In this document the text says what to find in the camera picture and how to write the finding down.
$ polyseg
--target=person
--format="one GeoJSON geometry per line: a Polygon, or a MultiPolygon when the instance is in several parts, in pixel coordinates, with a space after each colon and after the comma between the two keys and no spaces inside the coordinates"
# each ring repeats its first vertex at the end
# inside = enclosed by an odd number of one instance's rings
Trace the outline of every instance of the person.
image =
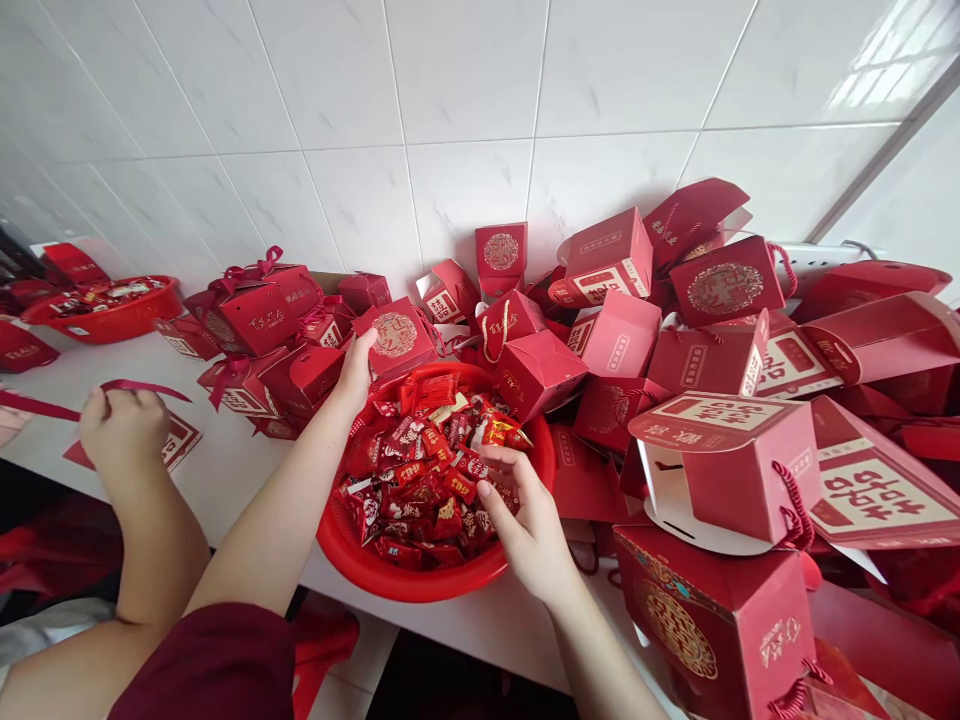
{"type": "Polygon", "coordinates": [[[0,628],[0,720],[102,720],[183,615],[210,548],[161,459],[169,424],[153,392],[91,391],[80,439],[123,536],[116,607],[76,599],[0,628]]]}

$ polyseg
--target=tile grout line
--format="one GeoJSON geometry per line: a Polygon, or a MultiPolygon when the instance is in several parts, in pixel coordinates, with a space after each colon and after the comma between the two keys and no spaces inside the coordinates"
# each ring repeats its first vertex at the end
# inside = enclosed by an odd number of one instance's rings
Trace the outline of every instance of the tile grout line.
{"type": "Polygon", "coordinates": [[[390,18],[387,15],[387,0],[382,0],[383,25],[387,31],[387,54],[390,56],[390,71],[393,73],[393,89],[397,93],[397,117],[400,120],[400,142],[403,145],[403,160],[407,166],[407,184],[410,186],[410,205],[413,207],[413,227],[417,233],[417,250],[420,252],[420,272],[426,272],[423,262],[423,240],[420,237],[420,218],[417,216],[417,201],[413,194],[413,173],[410,171],[410,152],[407,132],[403,127],[403,105],[400,102],[400,84],[397,82],[397,65],[393,60],[393,39],[390,37],[390,18]]]}
{"type": "Polygon", "coordinates": [[[343,255],[340,253],[340,246],[337,245],[337,236],[330,227],[330,218],[327,217],[327,211],[323,207],[323,200],[320,199],[320,191],[317,189],[317,181],[313,177],[313,170],[310,169],[310,163],[307,162],[307,156],[303,153],[303,144],[300,142],[300,133],[297,132],[297,126],[293,122],[293,116],[290,115],[290,108],[287,107],[287,99],[283,95],[283,88],[280,87],[280,81],[277,79],[277,71],[273,69],[273,60],[270,59],[270,51],[267,50],[267,44],[263,41],[263,33],[260,32],[260,23],[257,22],[257,14],[253,11],[253,5],[250,0],[246,0],[247,10],[250,11],[250,19],[253,20],[253,27],[257,31],[257,38],[260,40],[260,47],[263,48],[263,54],[267,58],[267,66],[270,68],[270,76],[277,86],[277,92],[280,94],[280,102],[283,103],[283,111],[287,114],[287,122],[290,123],[290,129],[293,130],[293,138],[297,141],[296,152],[300,153],[300,159],[307,167],[307,175],[310,176],[310,184],[313,185],[313,194],[317,197],[317,204],[320,206],[320,214],[323,215],[323,222],[327,226],[327,232],[330,233],[330,239],[333,241],[333,249],[337,251],[337,259],[340,260],[340,268],[346,272],[347,266],[343,264],[343,255]]]}

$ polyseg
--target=human hand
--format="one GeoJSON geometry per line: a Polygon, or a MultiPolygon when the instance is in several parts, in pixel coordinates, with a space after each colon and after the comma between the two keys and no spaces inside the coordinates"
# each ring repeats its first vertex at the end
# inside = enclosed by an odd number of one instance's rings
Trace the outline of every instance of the human hand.
{"type": "Polygon", "coordinates": [[[520,512],[514,517],[493,485],[477,483],[480,501],[490,514],[513,572],[531,595],[548,609],[582,584],[570,557],[553,496],[543,486],[529,458],[519,450],[484,445],[480,455],[493,479],[514,489],[520,512]]]}
{"type": "Polygon", "coordinates": [[[169,433],[170,413],[150,390],[95,387],[80,413],[80,442],[100,473],[161,462],[169,433]]]}

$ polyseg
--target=hand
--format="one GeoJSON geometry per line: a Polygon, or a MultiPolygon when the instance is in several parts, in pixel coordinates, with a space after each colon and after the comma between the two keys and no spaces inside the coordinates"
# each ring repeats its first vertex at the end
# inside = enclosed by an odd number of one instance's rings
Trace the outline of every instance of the hand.
{"type": "Polygon", "coordinates": [[[493,479],[515,489],[520,498],[520,512],[514,517],[493,485],[486,480],[477,483],[480,501],[497,529],[510,567],[531,595],[554,609],[581,581],[553,496],[519,450],[484,445],[480,455],[493,479]]]}
{"type": "Polygon", "coordinates": [[[377,335],[377,329],[370,328],[353,339],[353,344],[347,350],[347,357],[343,360],[340,380],[334,388],[334,392],[353,408],[354,415],[363,410],[367,403],[367,393],[370,391],[370,348],[377,342],[377,335]]]}
{"type": "Polygon", "coordinates": [[[80,442],[100,473],[137,472],[162,461],[170,413],[149,390],[95,387],[80,414],[80,442]]]}

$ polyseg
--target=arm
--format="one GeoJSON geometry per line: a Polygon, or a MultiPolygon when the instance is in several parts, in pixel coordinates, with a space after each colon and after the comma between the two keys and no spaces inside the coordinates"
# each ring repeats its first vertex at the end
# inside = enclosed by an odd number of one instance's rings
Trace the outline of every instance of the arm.
{"type": "Polygon", "coordinates": [[[307,564],[320,516],[370,385],[369,330],[347,353],[340,381],[280,467],[270,476],[210,561],[184,614],[242,602],[283,615],[307,564]]]}
{"type": "Polygon", "coordinates": [[[527,456],[495,446],[485,446],[482,454],[496,479],[520,497],[514,517],[490,483],[477,485],[510,567],[550,613],[580,714],[588,720],[666,720],[580,578],[553,496],[527,456]]]}

